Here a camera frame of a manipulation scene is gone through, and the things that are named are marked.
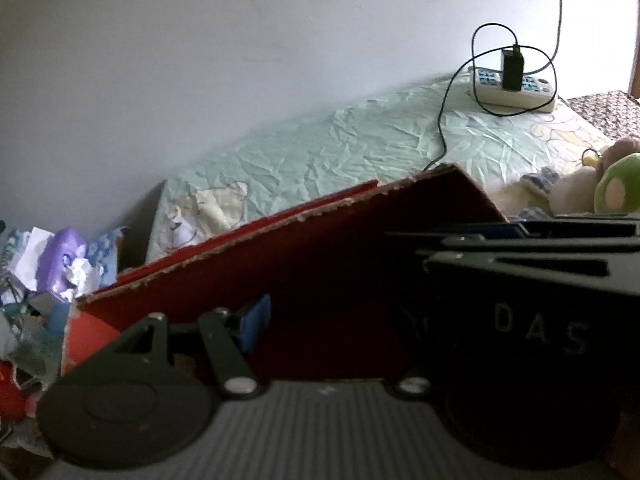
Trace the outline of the light green bed sheet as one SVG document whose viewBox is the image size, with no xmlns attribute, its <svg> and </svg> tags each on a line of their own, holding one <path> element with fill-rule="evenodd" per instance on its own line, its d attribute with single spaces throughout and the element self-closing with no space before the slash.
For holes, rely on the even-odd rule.
<svg viewBox="0 0 640 480">
<path fill-rule="evenodd" d="M 612 142 L 564 103 L 550 114 L 492 116 L 469 85 L 461 76 L 409 87 L 284 122 L 202 156 L 165 181 L 146 258 L 362 182 L 402 179 L 436 157 L 459 165 L 515 216 L 534 201 L 514 190 L 519 176 L 544 167 L 570 174 L 585 151 Z"/>
</svg>

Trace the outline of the red cardboard box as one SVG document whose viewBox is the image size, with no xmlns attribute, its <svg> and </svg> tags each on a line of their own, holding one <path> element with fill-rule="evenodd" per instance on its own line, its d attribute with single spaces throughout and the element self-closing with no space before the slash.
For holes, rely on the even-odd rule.
<svg viewBox="0 0 640 480">
<path fill-rule="evenodd" d="M 77 301 L 65 335 L 69 372 L 153 312 L 190 323 L 217 308 L 271 301 L 265 361 L 274 376 L 382 377 L 420 350 L 430 281 L 400 233 L 459 233 L 504 215 L 460 168 L 366 182 L 250 222 L 123 273 Z"/>
</svg>

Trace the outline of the black charger plug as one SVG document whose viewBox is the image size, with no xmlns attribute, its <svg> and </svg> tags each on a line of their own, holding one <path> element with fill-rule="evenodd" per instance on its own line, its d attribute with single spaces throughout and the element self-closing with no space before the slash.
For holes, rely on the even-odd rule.
<svg viewBox="0 0 640 480">
<path fill-rule="evenodd" d="M 524 74 L 524 58 L 520 47 L 514 44 L 501 52 L 501 85 L 503 90 L 521 91 Z"/>
</svg>

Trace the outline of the green pink plush toy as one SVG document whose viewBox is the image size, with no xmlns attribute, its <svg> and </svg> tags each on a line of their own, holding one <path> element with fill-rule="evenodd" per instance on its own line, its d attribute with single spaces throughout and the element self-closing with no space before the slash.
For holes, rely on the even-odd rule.
<svg viewBox="0 0 640 480">
<path fill-rule="evenodd" d="M 639 138 L 609 146 L 596 166 L 583 166 L 552 185 L 549 208 L 560 214 L 638 214 Z"/>
</svg>

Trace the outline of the red round object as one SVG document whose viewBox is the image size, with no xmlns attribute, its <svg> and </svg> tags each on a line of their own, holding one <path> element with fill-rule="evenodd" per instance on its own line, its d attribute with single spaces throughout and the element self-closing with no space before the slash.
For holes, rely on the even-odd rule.
<svg viewBox="0 0 640 480">
<path fill-rule="evenodd" d="M 9 422 L 20 422 L 26 416 L 28 396 L 14 385 L 12 372 L 10 362 L 0 362 L 0 414 Z"/>
</svg>

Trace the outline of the patterned brown cloth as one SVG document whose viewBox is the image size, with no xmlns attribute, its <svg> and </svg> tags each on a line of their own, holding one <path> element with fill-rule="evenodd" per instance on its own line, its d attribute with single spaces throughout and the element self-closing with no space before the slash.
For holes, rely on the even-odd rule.
<svg viewBox="0 0 640 480">
<path fill-rule="evenodd" d="M 620 90 L 570 98 L 568 106 L 605 136 L 620 140 L 639 137 L 639 100 Z"/>
</svg>

